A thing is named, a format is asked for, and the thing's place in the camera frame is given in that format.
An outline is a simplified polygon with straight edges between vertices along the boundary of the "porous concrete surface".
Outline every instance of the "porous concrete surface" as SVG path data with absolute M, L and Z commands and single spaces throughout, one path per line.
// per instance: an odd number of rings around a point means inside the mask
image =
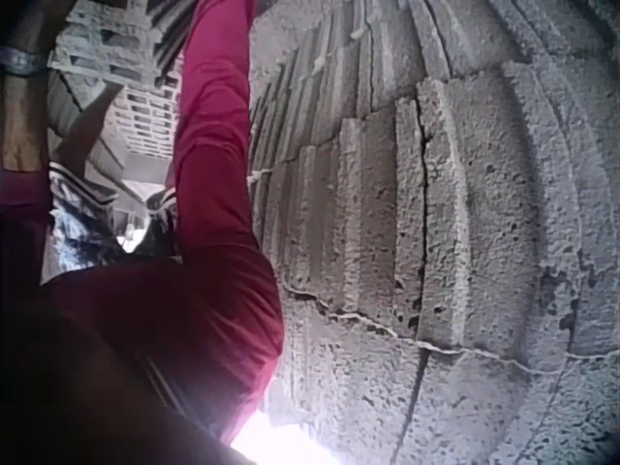
M 342 463 L 610 458 L 620 16 L 593 3 L 352 0 L 260 84 L 274 421 Z

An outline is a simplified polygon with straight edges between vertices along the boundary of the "cinder block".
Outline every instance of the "cinder block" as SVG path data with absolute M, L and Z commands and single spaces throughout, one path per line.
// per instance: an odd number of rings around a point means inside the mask
M 399 330 L 415 336 L 424 277 L 424 144 L 416 101 L 403 99 L 396 110 L 396 263 L 394 311 Z
M 620 231 L 620 88 L 604 59 L 540 57 L 507 64 L 524 115 L 537 177 L 541 239 L 539 312 L 556 332 L 572 334 L 570 351 L 617 350 Z M 549 359 L 548 338 L 527 332 L 529 358 Z
M 369 450 L 389 462 L 407 422 L 418 351 L 366 325 L 330 321 L 313 302 L 285 299 L 284 307 L 291 369 L 283 380 L 297 408 L 312 412 L 317 441 L 341 463 L 369 463 Z
M 345 164 L 345 312 L 361 312 L 384 326 L 393 312 L 396 240 L 394 108 L 363 123 L 344 120 L 340 147 Z
M 586 18 L 576 2 L 489 0 L 488 3 L 526 56 L 596 52 L 609 46 L 601 29 Z
M 521 56 L 488 2 L 410 0 L 428 75 L 468 76 Z
M 78 2 L 50 66 L 121 84 L 162 85 L 185 39 L 195 0 L 121 4 Z
M 416 84 L 426 76 L 413 19 L 399 12 L 391 0 L 381 5 L 381 9 L 376 7 L 380 19 L 370 25 L 371 97 L 375 111 L 400 97 L 413 95 Z
M 487 73 L 418 90 L 429 139 L 418 339 L 519 357 L 539 231 L 527 140 L 505 85 Z
M 343 118 L 356 116 L 359 42 L 338 48 L 327 59 L 311 141 L 319 145 L 336 137 Z
M 432 354 L 396 463 L 488 463 L 528 387 L 500 361 Z

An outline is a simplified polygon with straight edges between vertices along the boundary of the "crack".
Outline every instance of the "crack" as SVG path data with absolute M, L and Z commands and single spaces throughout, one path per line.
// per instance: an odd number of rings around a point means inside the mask
M 564 368 L 560 368 L 557 370 L 538 370 L 536 368 L 530 368 L 526 364 L 521 361 L 518 361 L 515 358 L 507 358 L 505 356 L 500 356 L 499 354 L 495 354 L 490 351 L 485 351 L 483 349 L 475 349 L 469 347 L 457 347 L 457 348 L 443 348 L 439 347 L 428 341 L 421 341 L 414 337 L 407 337 L 399 335 L 393 328 L 388 325 L 384 325 L 370 317 L 368 317 L 363 312 L 342 312 L 342 311 L 332 311 L 329 309 L 329 304 L 324 300 L 321 300 L 314 294 L 307 293 L 304 291 L 299 291 L 287 284 L 282 284 L 283 289 L 289 294 L 290 297 L 299 301 L 307 301 L 312 302 L 316 305 L 317 311 L 324 317 L 336 320 L 336 321 L 353 321 L 356 323 L 362 323 L 365 325 L 373 326 L 377 333 L 382 335 L 387 335 L 393 339 L 406 342 L 411 344 L 412 346 L 416 346 L 421 351 L 427 351 L 429 353 L 441 354 L 443 356 L 476 356 L 481 358 L 487 358 L 490 360 L 497 361 L 505 366 L 513 366 L 514 368 L 522 371 L 523 373 L 527 373 L 529 375 L 540 375 L 540 376 L 557 376 L 562 374 Z M 605 353 L 600 354 L 592 354 L 589 356 L 579 356 L 575 354 L 571 354 L 569 352 L 564 353 L 565 362 L 571 359 L 574 360 L 583 360 L 583 361 L 595 361 L 601 359 L 610 359 L 613 357 L 620 357 L 620 349 L 612 349 Z
M 419 353 L 419 365 L 418 365 L 418 373 L 416 374 L 416 381 L 414 382 L 414 388 L 411 393 L 411 400 L 409 401 L 409 408 L 407 410 L 407 415 L 405 416 L 405 421 L 403 423 L 403 428 L 398 435 L 398 440 L 396 441 L 396 448 L 394 449 L 394 453 L 389 460 L 391 465 L 396 463 L 398 459 L 398 454 L 403 447 L 405 442 L 405 438 L 407 437 L 407 431 L 409 430 L 409 426 L 414 418 L 414 413 L 416 412 L 416 404 L 418 403 L 419 391 L 422 386 L 422 379 L 424 377 L 424 371 L 426 370 L 426 366 L 428 366 L 428 360 L 430 359 L 430 351 L 422 349 Z
M 364 19 L 366 29 L 368 30 L 368 40 L 370 43 L 370 75 L 368 81 L 368 90 L 370 91 L 370 102 L 368 102 L 368 108 L 370 112 L 373 112 L 373 104 L 375 101 L 375 85 L 373 83 L 373 77 L 375 76 L 375 34 L 372 30 L 371 21 L 368 19 L 368 12 L 366 12 L 366 18 Z
M 549 415 L 549 411 L 551 410 L 551 405 L 553 405 L 553 402 L 555 401 L 555 396 L 558 394 L 558 390 L 559 390 L 558 387 L 560 386 L 560 381 L 562 381 L 562 377 L 564 376 L 564 372 L 566 370 L 568 363 L 569 363 L 569 360 L 566 359 L 564 361 L 564 366 L 562 366 L 562 368 L 560 369 L 558 379 L 555 380 L 555 383 L 553 384 L 553 394 L 551 394 L 551 398 L 549 399 L 549 402 L 546 404 L 544 413 L 542 414 L 542 417 L 541 417 L 541 421 L 536 426 L 536 428 L 534 428 L 534 430 L 532 431 L 532 435 L 530 436 L 530 438 L 527 440 L 527 442 L 523 446 L 523 449 L 519 451 L 519 455 L 514 460 L 514 463 L 520 462 L 520 460 L 525 455 L 525 451 L 530 447 L 530 445 L 532 444 L 532 441 L 534 441 L 534 438 L 536 438 L 539 432 L 541 431 L 541 428 L 543 427 L 543 423 L 546 420 L 547 416 Z
M 419 99 L 414 99 L 416 102 L 416 118 L 418 121 L 418 127 L 420 130 L 419 141 L 419 157 L 422 167 L 422 264 L 419 269 L 419 311 L 421 313 L 422 305 L 424 303 L 424 284 L 426 282 L 426 264 L 428 264 L 428 166 L 426 165 L 426 147 L 432 138 L 426 134 L 424 125 L 422 123 L 422 109 L 419 104 Z
M 426 166 L 426 145 L 430 142 L 430 138 L 427 136 L 424 131 L 424 126 L 421 121 L 421 108 L 419 105 L 419 99 L 414 98 L 413 102 L 416 104 L 416 121 L 418 123 L 418 127 L 420 130 L 420 138 L 419 138 L 419 156 L 420 156 L 420 164 L 422 168 L 422 263 L 419 268 L 419 309 L 421 312 L 421 306 L 424 302 L 424 283 L 426 281 L 426 264 L 428 263 L 428 253 L 427 253 L 427 237 L 428 237 L 428 168 Z M 390 459 L 390 464 L 395 464 L 398 459 L 398 454 L 400 453 L 403 444 L 405 442 L 405 438 L 407 436 L 407 431 L 411 425 L 412 419 L 414 417 L 414 412 L 416 411 L 416 404 L 418 403 L 419 391 L 421 389 L 422 380 L 424 377 L 424 372 L 426 367 L 428 366 L 428 360 L 430 359 L 431 350 L 428 347 L 422 347 L 414 338 L 410 339 L 418 348 L 419 348 L 419 365 L 418 365 L 418 373 L 416 375 L 416 382 L 414 383 L 414 388 L 411 394 L 411 401 L 409 404 L 409 409 L 407 411 L 407 416 L 405 417 L 405 422 L 403 423 L 403 428 L 398 436 L 398 441 L 396 442 L 396 447 L 394 449 L 394 453 Z
M 426 7 L 428 14 L 430 15 L 433 21 L 433 26 L 435 27 L 435 30 L 437 31 L 437 38 L 439 39 L 440 45 L 442 46 L 442 49 L 444 52 L 444 57 L 446 58 L 446 66 L 448 67 L 448 73 L 450 76 L 452 76 L 452 64 L 450 63 L 450 57 L 448 56 L 448 47 L 446 46 L 446 38 L 444 37 L 444 34 L 442 34 L 442 31 L 439 28 L 439 23 L 437 22 L 437 16 L 435 15 L 435 10 L 433 10 L 433 7 L 430 5 L 428 0 L 423 0 L 423 4 Z

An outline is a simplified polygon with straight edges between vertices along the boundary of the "wristwatch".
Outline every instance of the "wristwatch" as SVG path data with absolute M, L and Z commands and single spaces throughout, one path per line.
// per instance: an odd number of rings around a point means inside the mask
M 0 46 L 0 69 L 7 75 L 29 78 L 47 71 L 47 55 Z

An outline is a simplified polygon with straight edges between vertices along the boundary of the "white stripe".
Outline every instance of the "white stripe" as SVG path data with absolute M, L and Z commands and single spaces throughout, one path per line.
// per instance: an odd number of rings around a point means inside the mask
M 67 170 L 62 165 L 59 165 L 54 162 L 49 163 L 49 177 L 62 179 L 69 184 L 75 185 L 80 191 L 82 191 L 86 196 L 90 197 L 91 200 L 98 204 L 99 206 L 109 206 L 112 202 L 114 202 L 118 198 L 118 194 L 110 194 L 109 196 L 103 196 L 93 191 L 88 185 L 86 185 L 81 179 L 75 176 L 72 172 Z

